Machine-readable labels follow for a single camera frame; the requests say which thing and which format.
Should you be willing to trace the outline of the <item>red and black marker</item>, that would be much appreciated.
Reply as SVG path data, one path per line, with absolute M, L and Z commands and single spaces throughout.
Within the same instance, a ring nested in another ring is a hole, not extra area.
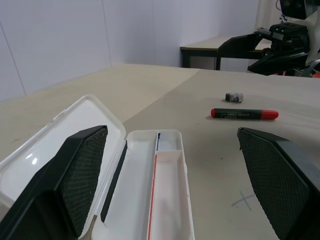
M 213 108 L 210 115 L 214 119 L 275 120 L 279 113 L 275 110 Z

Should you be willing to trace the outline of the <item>white plastic case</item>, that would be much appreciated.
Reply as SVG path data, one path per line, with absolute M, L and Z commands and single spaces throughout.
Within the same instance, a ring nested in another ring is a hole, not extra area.
M 107 126 L 98 184 L 78 240 L 194 240 L 188 169 L 177 130 L 126 132 L 94 96 L 83 96 L 0 162 L 0 222 L 65 140 Z

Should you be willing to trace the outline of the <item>beige desk with dark frame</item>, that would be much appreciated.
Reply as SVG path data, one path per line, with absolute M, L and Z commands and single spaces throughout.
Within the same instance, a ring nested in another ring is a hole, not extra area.
M 230 38 L 230 36 L 215 36 L 206 40 L 181 46 L 181 67 L 191 68 L 191 57 L 215 58 L 213 69 L 219 71 L 221 69 L 222 58 L 258 60 L 262 57 L 263 49 L 271 46 L 271 42 L 269 40 L 263 40 L 255 47 L 254 50 L 245 52 L 242 55 L 219 53 L 218 48 Z

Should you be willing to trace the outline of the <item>small grey eraser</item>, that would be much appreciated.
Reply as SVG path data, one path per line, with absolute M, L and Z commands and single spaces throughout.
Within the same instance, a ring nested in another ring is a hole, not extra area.
M 225 101 L 232 103 L 242 103 L 244 101 L 243 93 L 226 93 Z

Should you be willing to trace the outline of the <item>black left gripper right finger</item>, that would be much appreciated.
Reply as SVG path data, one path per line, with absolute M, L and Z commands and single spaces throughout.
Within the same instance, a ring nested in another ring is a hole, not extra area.
M 320 169 L 288 139 L 241 127 L 253 191 L 280 240 L 320 240 Z

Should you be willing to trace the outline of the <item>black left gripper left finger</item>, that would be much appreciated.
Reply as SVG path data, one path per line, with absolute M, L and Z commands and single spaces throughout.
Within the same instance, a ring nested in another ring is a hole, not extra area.
M 0 222 L 0 240 L 78 240 L 98 186 L 108 128 L 69 136 Z

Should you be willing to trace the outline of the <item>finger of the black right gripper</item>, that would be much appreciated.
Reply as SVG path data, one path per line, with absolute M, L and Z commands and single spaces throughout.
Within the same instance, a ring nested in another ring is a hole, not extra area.
M 247 70 L 260 75 L 273 75 L 293 69 L 304 68 L 308 54 L 302 48 L 283 52 L 273 52 L 265 55 Z
M 247 53 L 254 51 L 263 39 L 258 33 L 232 37 L 224 42 L 218 49 L 218 53 Z

